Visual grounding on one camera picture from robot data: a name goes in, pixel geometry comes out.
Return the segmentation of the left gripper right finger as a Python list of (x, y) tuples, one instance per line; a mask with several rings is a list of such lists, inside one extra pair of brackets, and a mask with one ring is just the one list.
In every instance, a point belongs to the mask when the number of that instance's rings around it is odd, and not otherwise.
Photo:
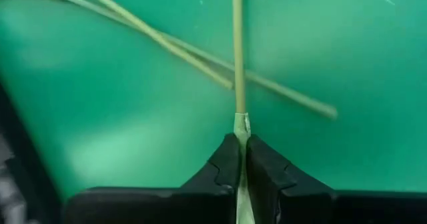
[(333, 189), (256, 135), (246, 171), (256, 224), (427, 224), (427, 193)]

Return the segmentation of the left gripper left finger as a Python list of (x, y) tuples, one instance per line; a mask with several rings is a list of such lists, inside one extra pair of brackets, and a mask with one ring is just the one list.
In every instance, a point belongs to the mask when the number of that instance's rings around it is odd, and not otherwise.
[(93, 187), (67, 201), (65, 224), (235, 224), (238, 138), (227, 134), (181, 187)]

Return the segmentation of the maroon tulip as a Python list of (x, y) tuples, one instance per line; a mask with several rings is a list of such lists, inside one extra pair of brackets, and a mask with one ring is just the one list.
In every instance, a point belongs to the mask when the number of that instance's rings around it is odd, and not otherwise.
[[(119, 23), (122, 23), (124, 25), (127, 25), (131, 28), (137, 29), (134, 27), (131, 23), (128, 21), (122, 19), (118, 14), (113, 13), (109, 8), (107, 8), (104, 4), (99, 3), (94, 4), (87, 0), (65, 0), (71, 3), (74, 3), (78, 6), (81, 6), (83, 8), (86, 8), (88, 10), (91, 10), (93, 12), (96, 12), (100, 15), (103, 15), (107, 18), (113, 19), (114, 21), (117, 21)], [(163, 37), (165, 37), (169, 42), (173, 43), (174, 45), (177, 45), (184, 51), (187, 51), (189, 54), (192, 54), (193, 56), (197, 57), (199, 60), (203, 61), (205, 64), (207, 64), (208, 67), (213, 69), (214, 71), (218, 72), (220, 75), (223, 75), (225, 78), (229, 79), (233, 83), (232, 89), (234, 89), (235, 84), (235, 77), (234, 77), (234, 62), (228, 63), (227, 61), (222, 60), (219, 57), (216, 57), (213, 54), (210, 54), (204, 50), (201, 50), (193, 45), (190, 45), (189, 43), (186, 43), (185, 41), (182, 41), (172, 35), (168, 35), (167, 33), (158, 31)], [(312, 111), (316, 111), (326, 117), (329, 117), (331, 119), (335, 119), (338, 116), (337, 109), (331, 105), (328, 105), (326, 103), (323, 103), (321, 101), (318, 101), (317, 99), (313, 99), (311, 97), (308, 97), (307, 95), (304, 95), (302, 93), (299, 93), (293, 89), (290, 89), (288, 87), (284, 87), (283, 85), (280, 85), (279, 83), (276, 83), (275, 81), (271, 81), (265, 77), (262, 77), (253, 71), (246, 71), (245, 70), (245, 82), (249, 80), (254, 83), (257, 83), (258, 85), (265, 87), (271, 91), (276, 92), (279, 95), (282, 95), (284, 97), (287, 97), (288, 99), (291, 99), (295, 101), (296, 103), (299, 103), (300, 105), (303, 105), (304, 107), (307, 107), (308, 109), (311, 109)]]

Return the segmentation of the green table mat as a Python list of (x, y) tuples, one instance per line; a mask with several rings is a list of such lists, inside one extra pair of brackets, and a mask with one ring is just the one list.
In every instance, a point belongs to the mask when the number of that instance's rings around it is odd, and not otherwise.
[[(233, 0), (113, 1), (234, 62)], [(250, 137), (333, 189), (427, 193), (427, 0), (243, 0), (242, 14), (245, 70), (338, 112), (247, 80)], [(0, 83), (63, 224), (89, 188), (181, 187), (234, 134), (233, 89), (65, 0), (0, 0)]]

